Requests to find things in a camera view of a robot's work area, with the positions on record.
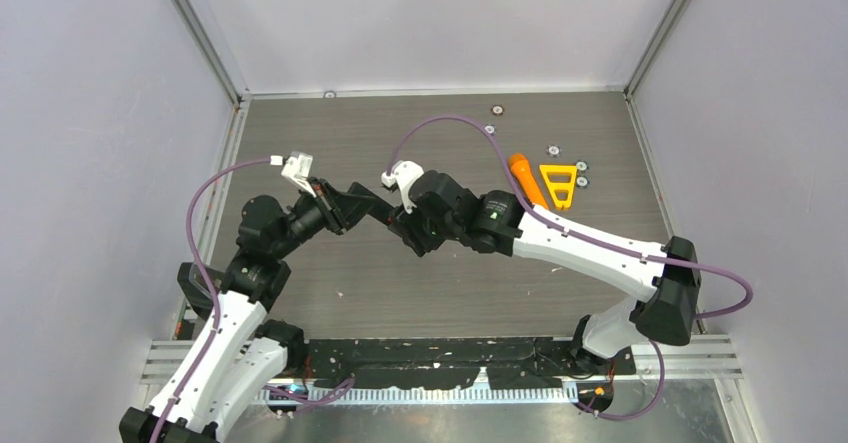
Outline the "dark clear plastic box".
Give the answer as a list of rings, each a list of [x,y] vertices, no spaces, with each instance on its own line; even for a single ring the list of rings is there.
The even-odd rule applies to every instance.
[[[192,311],[200,319],[207,320],[212,313],[214,305],[211,292],[198,266],[192,262],[181,263],[178,268],[176,281]]]

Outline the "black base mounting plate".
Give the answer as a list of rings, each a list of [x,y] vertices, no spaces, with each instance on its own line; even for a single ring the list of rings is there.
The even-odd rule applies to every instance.
[[[569,352],[570,340],[553,337],[312,339],[296,362],[299,375],[321,388],[354,380],[356,389],[467,389],[485,373],[490,387],[548,389],[563,378],[631,376],[632,351],[610,362],[581,369]]]

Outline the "yellow triangular plastic frame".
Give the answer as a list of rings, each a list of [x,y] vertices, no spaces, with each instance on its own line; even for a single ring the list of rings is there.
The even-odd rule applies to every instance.
[[[575,165],[541,164],[539,172],[556,210],[572,207],[578,170]]]

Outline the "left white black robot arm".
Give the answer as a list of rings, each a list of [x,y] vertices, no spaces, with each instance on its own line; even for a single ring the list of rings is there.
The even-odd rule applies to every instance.
[[[119,423],[124,442],[222,442],[275,376],[298,375],[307,361],[301,329],[267,315],[291,269],[285,257],[317,233],[341,235],[365,216],[385,224],[391,205],[359,183],[338,191],[310,177],[295,205],[272,196],[242,209],[238,250],[210,295],[205,337],[197,339],[145,409]]]

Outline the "ribbed aluminium front rail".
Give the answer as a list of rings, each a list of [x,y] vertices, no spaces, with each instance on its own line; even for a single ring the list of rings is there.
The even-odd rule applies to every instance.
[[[451,390],[351,389],[338,394],[330,389],[310,388],[295,394],[295,399],[286,398],[280,392],[263,390],[256,397],[257,403],[272,405],[314,402],[327,396],[335,396],[334,405],[474,405],[474,404],[523,404],[523,403],[577,403],[581,396],[576,385],[566,384],[561,388],[541,389],[498,389],[488,386]]]

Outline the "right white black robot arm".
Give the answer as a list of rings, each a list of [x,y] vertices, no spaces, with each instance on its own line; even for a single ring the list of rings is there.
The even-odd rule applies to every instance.
[[[621,303],[580,320],[570,348],[580,371],[596,373],[620,350],[646,340],[689,344],[701,285],[691,241],[619,237],[507,191],[476,196],[449,175],[409,161],[382,174],[381,182],[401,197],[391,230],[419,256],[454,241],[481,254],[553,263],[626,293]]]

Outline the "black remote control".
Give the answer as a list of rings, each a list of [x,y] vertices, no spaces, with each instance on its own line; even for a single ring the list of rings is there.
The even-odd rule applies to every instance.
[[[392,223],[394,207],[362,184],[360,184],[359,193],[361,194],[361,201],[371,201],[374,204],[373,211],[368,216],[383,226],[389,227]]]

